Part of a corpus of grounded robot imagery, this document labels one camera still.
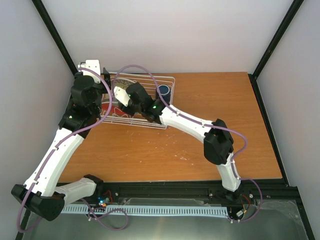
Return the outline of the red rimmed plate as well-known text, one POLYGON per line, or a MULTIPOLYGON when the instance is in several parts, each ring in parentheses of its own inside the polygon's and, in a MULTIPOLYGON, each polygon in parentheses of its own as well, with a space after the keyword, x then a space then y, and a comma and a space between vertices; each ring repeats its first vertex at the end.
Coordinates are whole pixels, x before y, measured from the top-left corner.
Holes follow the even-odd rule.
MULTIPOLYGON (((110 105, 110 97, 107 93, 104 93, 102 95, 102 100, 101 100, 101 115, 104 116, 107 113, 107 110, 110 105)), ((142 119, 142 116, 139 114, 135 114, 134 116, 129 115, 128 113, 123 112, 119 108, 119 103, 116 98, 112 99, 111 102, 111 109, 108 114, 109 118, 123 118, 123 119, 142 119)))

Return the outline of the white floral pattern plate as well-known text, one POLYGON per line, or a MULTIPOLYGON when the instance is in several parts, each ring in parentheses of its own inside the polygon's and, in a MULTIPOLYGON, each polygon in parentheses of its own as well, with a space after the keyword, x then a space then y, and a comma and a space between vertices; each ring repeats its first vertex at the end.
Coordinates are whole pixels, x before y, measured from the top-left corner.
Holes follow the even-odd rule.
POLYGON ((128 88, 128 86, 130 86, 134 83, 136 83, 136 82, 134 80, 129 79, 129 78, 117 78, 114 86, 126 90, 128 88))

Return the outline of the dark blue ceramic mug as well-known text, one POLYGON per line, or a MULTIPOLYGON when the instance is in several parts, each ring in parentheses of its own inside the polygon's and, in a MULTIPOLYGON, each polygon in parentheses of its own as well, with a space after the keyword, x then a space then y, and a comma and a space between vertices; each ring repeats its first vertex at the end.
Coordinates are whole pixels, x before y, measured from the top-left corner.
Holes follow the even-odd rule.
POLYGON ((160 99, 160 96, 166 101, 169 102, 171 99, 171 88, 166 84, 161 84, 155 90, 155 98, 160 99))

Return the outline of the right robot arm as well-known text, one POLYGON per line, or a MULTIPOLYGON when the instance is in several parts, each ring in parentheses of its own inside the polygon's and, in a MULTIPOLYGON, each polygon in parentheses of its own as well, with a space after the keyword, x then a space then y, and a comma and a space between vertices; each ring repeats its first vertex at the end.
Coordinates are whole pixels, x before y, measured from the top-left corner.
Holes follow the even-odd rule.
POLYGON ((241 181, 231 166, 234 140, 225 130, 224 121, 217 119, 211 122, 187 114, 172 104, 166 106, 160 98, 152 99, 138 82, 126 89, 116 86, 114 96, 122 112, 131 116, 140 114, 150 123, 176 128, 199 140, 203 144, 205 159, 217 166, 222 186, 231 192, 239 188, 241 181))

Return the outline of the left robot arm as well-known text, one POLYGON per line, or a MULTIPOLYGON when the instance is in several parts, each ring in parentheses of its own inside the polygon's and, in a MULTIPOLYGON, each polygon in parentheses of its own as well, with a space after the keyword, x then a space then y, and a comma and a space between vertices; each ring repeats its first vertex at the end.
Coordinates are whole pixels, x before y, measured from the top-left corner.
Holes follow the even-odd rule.
POLYGON ((70 158, 88 136, 90 130, 106 118, 101 116, 102 95, 112 95, 111 77, 96 64, 80 65, 70 90, 66 111, 58 124, 55 137, 40 164, 24 184, 15 184, 12 196, 20 203, 16 223, 23 211, 52 221, 64 207, 83 198, 103 198, 103 180, 87 174, 80 180, 57 186, 70 158))

